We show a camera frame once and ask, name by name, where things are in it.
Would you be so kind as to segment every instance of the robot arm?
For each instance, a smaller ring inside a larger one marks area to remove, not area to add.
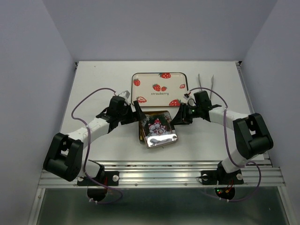
[[[104,109],[88,124],[90,128],[90,142],[110,133],[119,123],[122,125],[140,121],[145,118],[137,101],[134,101],[135,112],[128,102],[130,93],[122,92],[113,96],[109,107]],[[74,180],[83,175],[82,160],[83,149],[88,144],[88,129],[82,127],[72,133],[58,133],[53,137],[43,168],[67,181]],[[101,173],[101,165],[88,161],[87,168],[91,177]]]
[[[191,124],[193,118],[202,118],[224,125],[224,107],[212,105],[206,91],[197,92],[194,97],[195,106],[181,103],[179,111],[172,121],[173,125]],[[221,161],[215,172],[205,172],[205,174],[209,173],[210,177],[203,180],[203,184],[214,184],[217,181],[227,184],[237,173],[240,173],[240,167],[258,154],[263,154],[273,147],[273,140],[260,114],[246,115],[226,110],[225,119],[226,127],[233,130],[235,135],[237,148],[230,154],[234,163],[229,157]]]

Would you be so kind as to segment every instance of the white wall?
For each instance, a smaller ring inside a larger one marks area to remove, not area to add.
[[[43,0],[75,60],[242,60],[276,0]]]
[[[280,166],[300,221],[300,1],[279,0],[242,63],[255,111],[274,139],[270,157]]]
[[[0,224],[27,224],[74,61],[41,0],[0,4]]]

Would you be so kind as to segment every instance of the strawberry print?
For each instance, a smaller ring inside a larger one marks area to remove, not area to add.
[[[156,90],[156,91],[160,91],[160,85],[159,84],[154,84],[152,85],[153,89]]]
[[[134,80],[133,80],[133,84],[134,84],[135,86],[140,86],[141,82],[140,82],[139,79],[134,79]]]
[[[180,106],[181,101],[179,99],[175,99],[169,103],[169,106]]]
[[[160,73],[159,76],[161,78],[164,78],[164,79],[171,78],[171,74],[170,73]]]
[[[145,102],[147,102],[147,100],[144,97],[137,97],[136,100],[137,100],[138,103],[145,103]]]

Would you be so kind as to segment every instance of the white table surface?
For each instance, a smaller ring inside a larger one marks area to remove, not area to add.
[[[131,90],[135,73],[183,72],[189,89],[198,87],[200,73],[202,86],[209,87],[214,75],[214,90],[228,103],[232,111],[250,114],[246,96],[235,62],[212,61],[80,61],[67,104],[61,132],[66,134],[82,127],[71,118],[76,104],[95,89],[110,87],[116,91]],[[109,105],[112,92],[104,90],[91,96],[75,112],[75,116],[90,122]],[[223,105],[212,95],[212,103]],[[174,117],[178,108],[143,108],[143,111],[169,110]],[[229,146],[235,148],[233,131],[228,130]],[[108,161],[221,161],[227,157],[223,127],[202,119],[194,119],[188,126],[176,126],[179,140],[175,144],[147,149],[138,141],[138,124],[119,125],[110,134],[95,140],[90,158]],[[255,160],[264,160],[259,155]]]

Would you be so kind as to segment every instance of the strawberry tray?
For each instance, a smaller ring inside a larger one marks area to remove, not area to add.
[[[180,106],[188,90],[184,73],[137,73],[132,76],[131,102],[141,107]]]

